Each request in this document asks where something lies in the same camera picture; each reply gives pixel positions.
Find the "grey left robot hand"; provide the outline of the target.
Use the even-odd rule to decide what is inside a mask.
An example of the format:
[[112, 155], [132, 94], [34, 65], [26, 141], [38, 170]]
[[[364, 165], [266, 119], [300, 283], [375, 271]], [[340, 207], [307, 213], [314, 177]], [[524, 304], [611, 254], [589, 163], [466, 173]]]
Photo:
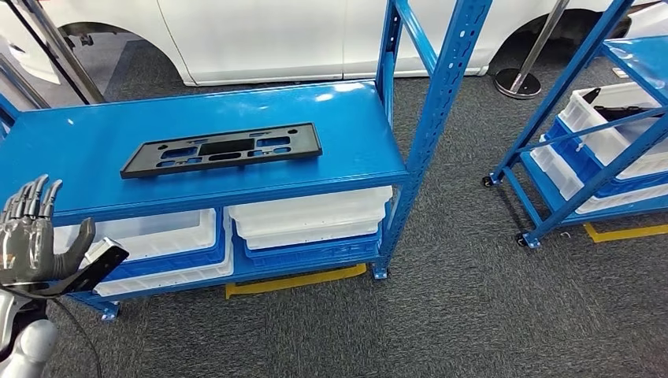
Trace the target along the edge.
[[84, 219], [72, 245], [54, 253], [52, 216], [63, 181], [42, 174], [10, 195], [1, 211], [1, 283], [62, 280], [76, 273], [95, 237], [95, 222]]

